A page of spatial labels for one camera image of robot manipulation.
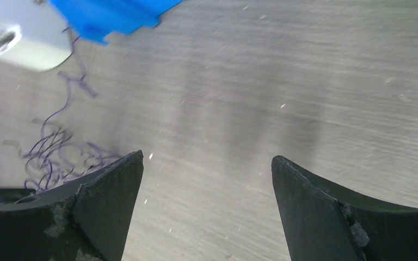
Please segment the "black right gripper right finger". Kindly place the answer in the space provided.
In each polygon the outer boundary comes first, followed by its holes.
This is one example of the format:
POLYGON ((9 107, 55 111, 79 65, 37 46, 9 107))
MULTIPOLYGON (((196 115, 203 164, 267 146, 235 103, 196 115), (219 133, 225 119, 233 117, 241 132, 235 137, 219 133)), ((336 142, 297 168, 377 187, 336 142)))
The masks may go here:
POLYGON ((418 208, 366 196, 283 156, 271 170, 292 260, 418 260, 418 208))

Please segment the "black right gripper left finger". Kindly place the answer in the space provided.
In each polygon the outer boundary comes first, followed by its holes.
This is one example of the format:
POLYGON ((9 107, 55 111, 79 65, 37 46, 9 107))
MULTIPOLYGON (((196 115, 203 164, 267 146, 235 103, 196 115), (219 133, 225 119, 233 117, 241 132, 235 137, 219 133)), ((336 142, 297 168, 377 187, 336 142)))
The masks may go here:
POLYGON ((142 181, 135 151, 56 188, 0 203, 0 260, 120 260, 142 181))

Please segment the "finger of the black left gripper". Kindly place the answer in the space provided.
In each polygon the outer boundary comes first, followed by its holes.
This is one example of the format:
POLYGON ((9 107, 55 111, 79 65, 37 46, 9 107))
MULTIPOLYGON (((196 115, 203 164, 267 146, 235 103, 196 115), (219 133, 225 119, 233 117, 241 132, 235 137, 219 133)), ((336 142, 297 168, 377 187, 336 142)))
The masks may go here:
POLYGON ((0 203, 14 203, 24 197, 34 195, 35 189, 0 188, 0 203))

